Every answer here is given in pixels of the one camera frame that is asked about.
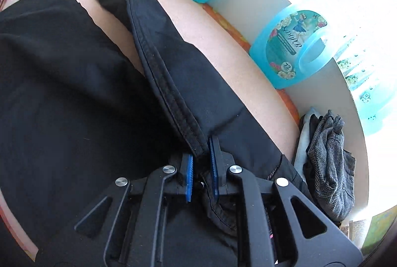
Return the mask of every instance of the blue dress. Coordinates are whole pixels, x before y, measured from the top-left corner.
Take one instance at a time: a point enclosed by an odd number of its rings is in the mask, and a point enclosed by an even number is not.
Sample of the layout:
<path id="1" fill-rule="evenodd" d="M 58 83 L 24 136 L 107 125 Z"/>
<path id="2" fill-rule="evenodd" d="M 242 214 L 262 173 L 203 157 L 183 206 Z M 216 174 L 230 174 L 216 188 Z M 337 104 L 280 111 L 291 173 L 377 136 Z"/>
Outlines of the blue dress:
<path id="1" fill-rule="evenodd" d="M 303 22 L 304 22 L 303 19 L 299 19 L 298 23 L 295 25 L 295 27 L 292 30 L 294 30 L 298 33 L 306 32 L 306 29 L 304 29 L 302 26 Z"/>

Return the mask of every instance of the silver screw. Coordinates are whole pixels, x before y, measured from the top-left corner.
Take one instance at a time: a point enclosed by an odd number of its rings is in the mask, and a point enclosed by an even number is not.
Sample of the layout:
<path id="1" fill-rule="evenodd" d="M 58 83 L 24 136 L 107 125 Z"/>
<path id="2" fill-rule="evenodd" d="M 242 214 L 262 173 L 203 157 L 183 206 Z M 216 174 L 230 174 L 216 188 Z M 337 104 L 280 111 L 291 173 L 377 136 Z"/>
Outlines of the silver screw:
<path id="1" fill-rule="evenodd" d="M 280 177 L 276 179 L 275 182 L 277 183 L 278 186 L 282 186 L 282 187 L 288 186 L 289 184 L 289 181 L 284 177 Z"/>
<path id="2" fill-rule="evenodd" d="M 167 165 L 163 167 L 163 172 L 166 174 L 172 174 L 175 172 L 175 167 L 173 167 L 172 165 Z"/>
<path id="3" fill-rule="evenodd" d="M 118 179 L 116 179 L 116 185 L 117 186 L 126 186 L 128 183 L 128 180 L 125 177 L 119 177 Z"/>
<path id="4" fill-rule="evenodd" d="M 238 166 L 238 165 L 233 165 L 233 166 L 230 166 L 230 171 L 233 173 L 233 174 L 239 174 L 239 173 L 241 173 L 242 171 L 243 171 L 243 169 L 240 167 L 240 166 Z"/>

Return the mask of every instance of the gray checkered garment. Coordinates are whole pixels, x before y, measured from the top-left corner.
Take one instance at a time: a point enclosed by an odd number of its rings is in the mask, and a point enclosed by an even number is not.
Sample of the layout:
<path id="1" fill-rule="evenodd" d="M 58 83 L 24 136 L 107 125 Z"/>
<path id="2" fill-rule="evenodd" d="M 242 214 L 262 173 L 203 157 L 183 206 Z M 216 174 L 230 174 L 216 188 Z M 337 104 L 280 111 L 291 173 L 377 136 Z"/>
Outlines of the gray checkered garment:
<path id="1" fill-rule="evenodd" d="M 356 159 L 343 149 L 343 125 L 343 119 L 328 110 L 307 152 L 315 170 L 314 197 L 333 221 L 343 221 L 354 206 Z"/>

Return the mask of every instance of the white circle with number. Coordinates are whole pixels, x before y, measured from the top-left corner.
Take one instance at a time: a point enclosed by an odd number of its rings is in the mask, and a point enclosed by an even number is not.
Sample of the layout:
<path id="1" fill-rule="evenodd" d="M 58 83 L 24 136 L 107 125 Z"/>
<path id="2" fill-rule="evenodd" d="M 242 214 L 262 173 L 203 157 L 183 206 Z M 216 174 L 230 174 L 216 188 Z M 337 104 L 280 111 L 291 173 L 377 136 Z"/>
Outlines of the white circle with number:
<path id="1" fill-rule="evenodd" d="M 281 70 L 284 72 L 288 73 L 292 71 L 292 65 L 289 62 L 283 62 L 281 63 Z"/>

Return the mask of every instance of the fairy illustration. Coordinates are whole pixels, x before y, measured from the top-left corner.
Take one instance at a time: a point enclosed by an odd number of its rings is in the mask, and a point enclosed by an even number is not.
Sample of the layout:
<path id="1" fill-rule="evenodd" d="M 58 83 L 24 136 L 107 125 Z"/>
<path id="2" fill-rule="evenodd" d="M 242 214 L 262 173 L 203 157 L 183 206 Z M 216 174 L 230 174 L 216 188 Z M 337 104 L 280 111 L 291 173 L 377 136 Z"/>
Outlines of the fairy illustration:
<path id="1" fill-rule="evenodd" d="M 306 36 L 306 26 L 305 26 L 305 19 L 306 19 L 306 15 L 304 13 L 301 13 L 299 15 L 299 19 L 296 18 L 296 16 L 294 16 L 295 20 L 297 21 L 297 24 L 294 26 L 294 28 L 292 29 L 295 32 L 295 37 L 296 39 L 301 38 L 302 41 L 304 42 L 304 36 Z"/>

